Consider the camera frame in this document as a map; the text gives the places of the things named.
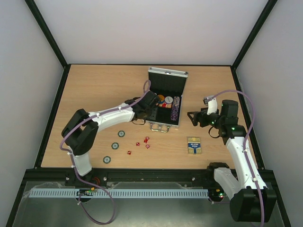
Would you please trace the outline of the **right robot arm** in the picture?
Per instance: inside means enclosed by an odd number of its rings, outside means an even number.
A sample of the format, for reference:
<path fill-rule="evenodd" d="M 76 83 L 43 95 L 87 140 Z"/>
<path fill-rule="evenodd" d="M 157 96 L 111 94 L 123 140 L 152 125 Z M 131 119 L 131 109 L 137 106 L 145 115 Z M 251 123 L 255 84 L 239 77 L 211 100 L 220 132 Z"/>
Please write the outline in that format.
<path fill-rule="evenodd" d="M 269 189 L 254 165 L 247 132 L 238 124 L 238 102 L 223 100 L 218 110 L 216 99 L 205 103 L 199 112 L 188 112 L 194 126 L 210 126 L 218 130 L 230 152 L 236 176 L 224 163 L 211 163 L 213 170 L 206 179 L 211 185 L 219 184 L 230 200 L 230 212 L 236 222 L 269 221 L 276 203 L 276 193 Z"/>

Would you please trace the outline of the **aluminium poker case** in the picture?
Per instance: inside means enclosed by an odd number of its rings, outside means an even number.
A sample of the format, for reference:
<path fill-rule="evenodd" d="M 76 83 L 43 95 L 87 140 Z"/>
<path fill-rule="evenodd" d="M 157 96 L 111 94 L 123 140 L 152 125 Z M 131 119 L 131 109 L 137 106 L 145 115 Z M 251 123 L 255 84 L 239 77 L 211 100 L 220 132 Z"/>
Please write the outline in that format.
<path fill-rule="evenodd" d="M 179 126 L 188 72 L 150 67 L 148 78 L 150 91 L 158 96 L 159 102 L 146 121 L 151 131 L 167 133 L 170 128 Z"/>

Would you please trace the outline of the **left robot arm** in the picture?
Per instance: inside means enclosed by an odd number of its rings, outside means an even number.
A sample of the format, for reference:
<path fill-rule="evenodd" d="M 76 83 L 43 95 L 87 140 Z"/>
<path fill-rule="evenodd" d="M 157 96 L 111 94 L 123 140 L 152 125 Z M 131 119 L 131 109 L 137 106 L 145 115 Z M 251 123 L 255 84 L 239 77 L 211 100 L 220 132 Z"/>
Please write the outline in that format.
<path fill-rule="evenodd" d="M 71 156 L 72 167 L 76 168 L 78 175 L 85 176 L 92 170 L 89 151 L 97 133 L 120 123 L 147 119 L 159 100 L 154 92 L 147 91 L 142 97 L 128 99 L 103 111 L 79 109 L 61 132 L 60 149 Z"/>

